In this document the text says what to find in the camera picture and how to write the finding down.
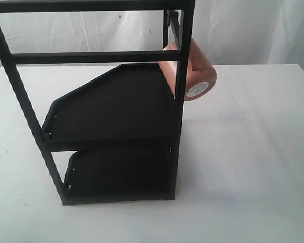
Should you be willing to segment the black metal shelf rack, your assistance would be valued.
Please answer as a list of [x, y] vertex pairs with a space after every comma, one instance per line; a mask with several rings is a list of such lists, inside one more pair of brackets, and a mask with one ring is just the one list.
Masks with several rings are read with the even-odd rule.
[[[64, 205], [174, 200], [194, 1], [0, 1], [0, 13], [163, 11], [175, 50], [11, 53], [0, 61]], [[40, 124], [17, 65], [116, 63]]]

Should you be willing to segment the orange ceramic mug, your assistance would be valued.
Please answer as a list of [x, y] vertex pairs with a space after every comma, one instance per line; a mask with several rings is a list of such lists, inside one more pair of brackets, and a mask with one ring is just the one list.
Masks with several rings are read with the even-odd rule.
[[[174, 94], [177, 61], [159, 61], [158, 65]], [[215, 86], [216, 81], [216, 70], [197, 43], [191, 39], [184, 100], [192, 101], [203, 96]]]

